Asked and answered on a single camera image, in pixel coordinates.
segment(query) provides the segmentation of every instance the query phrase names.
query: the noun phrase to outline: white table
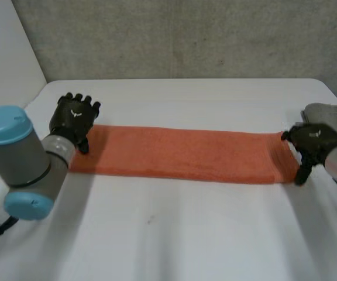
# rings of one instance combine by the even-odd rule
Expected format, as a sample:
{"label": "white table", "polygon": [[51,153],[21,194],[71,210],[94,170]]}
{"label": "white table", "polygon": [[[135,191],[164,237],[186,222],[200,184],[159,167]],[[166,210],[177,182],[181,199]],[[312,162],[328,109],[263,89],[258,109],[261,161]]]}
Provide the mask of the white table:
{"label": "white table", "polygon": [[[310,79],[56,81],[26,109],[41,138],[68,91],[98,124],[244,132],[337,104]],[[337,280],[337,186],[320,167],[302,188],[69,174],[49,218],[0,237],[4,280]]]}

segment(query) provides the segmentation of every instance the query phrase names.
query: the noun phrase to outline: robotic hand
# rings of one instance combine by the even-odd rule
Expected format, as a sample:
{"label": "robotic hand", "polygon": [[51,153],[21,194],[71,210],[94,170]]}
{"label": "robotic hand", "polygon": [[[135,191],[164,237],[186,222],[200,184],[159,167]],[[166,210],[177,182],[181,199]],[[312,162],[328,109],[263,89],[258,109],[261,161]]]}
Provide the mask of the robotic hand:
{"label": "robotic hand", "polygon": [[307,181],[312,167],[318,164],[337,182],[337,132],[325,124],[300,124],[285,131],[282,140],[293,144],[301,153],[301,166],[295,177],[295,184]]}
{"label": "robotic hand", "polygon": [[99,114],[101,104],[96,101],[91,106],[92,98],[88,95],[83,101],[82,95],[73,98],[72,93],[58,100],[58,106],[51,118],[49,128],[51,135],[63,136],[70,140],[81,153],[88,153],[87,133]]}
{"label": "robotic hand", "polygon": [[0,107],[0,176],[9,186],[4,209],[12,218],[48,216],[75,150],[89,151],[87,133],[101,106],[99,102],[91,105],[91,100],[89,96],[82,100],[81,94],[61,97],[50,121],[50,134],[42,142],[24,110]]}

